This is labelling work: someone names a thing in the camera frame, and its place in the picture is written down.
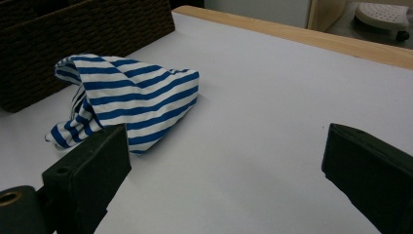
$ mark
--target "towel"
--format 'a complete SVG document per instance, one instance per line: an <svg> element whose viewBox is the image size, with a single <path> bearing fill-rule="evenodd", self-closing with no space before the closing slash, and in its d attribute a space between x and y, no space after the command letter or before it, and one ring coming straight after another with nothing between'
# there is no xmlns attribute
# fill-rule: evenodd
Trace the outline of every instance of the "towel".
<svg viewBox="0 0 413 234"><path fill-rule="evenodd" d="M55 76L79 89L69 120L57 123L46 141L69 148L106 126L126 124L130 152L142 154L196 103L200 75L191 69L83 54L59 61Z"/></svg>

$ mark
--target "woven texture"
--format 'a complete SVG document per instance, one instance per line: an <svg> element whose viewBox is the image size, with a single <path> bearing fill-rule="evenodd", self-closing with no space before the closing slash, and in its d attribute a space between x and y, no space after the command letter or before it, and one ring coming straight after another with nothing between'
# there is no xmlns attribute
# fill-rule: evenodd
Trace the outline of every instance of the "woven texture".
<svg viewBox="0 0 413 234"><path fill-rule="evenodd" d="M38 17L32 3L0 1L0 108L17 112L64 88L54 77L54 65L62 58L81 53L124 57L174 31L168 0L67 4Z"/></svg>

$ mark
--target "white stool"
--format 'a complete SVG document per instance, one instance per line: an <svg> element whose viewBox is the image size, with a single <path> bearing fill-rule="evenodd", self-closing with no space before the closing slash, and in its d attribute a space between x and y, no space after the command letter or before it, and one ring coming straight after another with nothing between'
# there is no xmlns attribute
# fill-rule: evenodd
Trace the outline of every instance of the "white stool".
<svg viewBox="0 0 413 234"><path fill-rule="evenodd" d="M405 6L360 3L356 9L355 22L362 21L374 27L397 30L395 40L402 42L410 37L407 32L409 21L406 14L408 10L409 7Z"/></svg>

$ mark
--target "brown woven basket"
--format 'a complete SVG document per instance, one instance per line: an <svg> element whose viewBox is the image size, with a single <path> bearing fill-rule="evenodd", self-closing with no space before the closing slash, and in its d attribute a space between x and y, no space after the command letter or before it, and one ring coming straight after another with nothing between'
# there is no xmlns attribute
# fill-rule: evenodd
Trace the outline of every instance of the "brown woven basket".
<svg viewBox="0 0 413 234"><path fill-rule="evenodd" d="M62 0L51 13L34 1L0 0L0 108L10 112L66 86L60 59L124 57L174 31L169 0Z"/></svg>

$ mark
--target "napkin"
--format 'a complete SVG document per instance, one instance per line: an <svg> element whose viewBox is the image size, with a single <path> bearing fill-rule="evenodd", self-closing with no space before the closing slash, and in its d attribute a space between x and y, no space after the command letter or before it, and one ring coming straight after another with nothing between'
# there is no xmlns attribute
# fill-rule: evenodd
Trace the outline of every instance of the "napkin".
<svg viewBox="0 0 413 234"><path fill-rule="evenodd" d="M107 126L126 124L130 152L142 154L196 103L200 75L191 69L83 54L59 61L55 76L79 89L69 120L57 123L46 141L57 149L69 148Z"/></svg>

